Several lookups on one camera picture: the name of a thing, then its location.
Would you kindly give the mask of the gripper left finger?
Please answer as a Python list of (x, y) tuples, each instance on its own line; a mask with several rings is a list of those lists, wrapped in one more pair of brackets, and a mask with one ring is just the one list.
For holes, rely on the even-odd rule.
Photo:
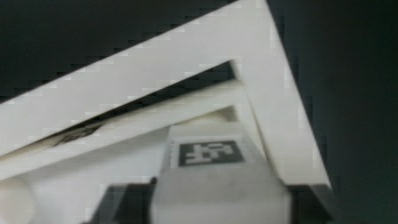
[(156, 178), (147, 183), (127, 183), (106, 188), (86, 224), (150, 224), (150, 199)]

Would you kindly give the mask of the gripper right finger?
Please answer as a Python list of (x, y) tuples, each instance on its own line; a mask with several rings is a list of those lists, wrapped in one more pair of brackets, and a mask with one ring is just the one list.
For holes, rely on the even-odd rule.
[(330, 187), (325, 184), (289, 185), (291, 224), (342, 224)]

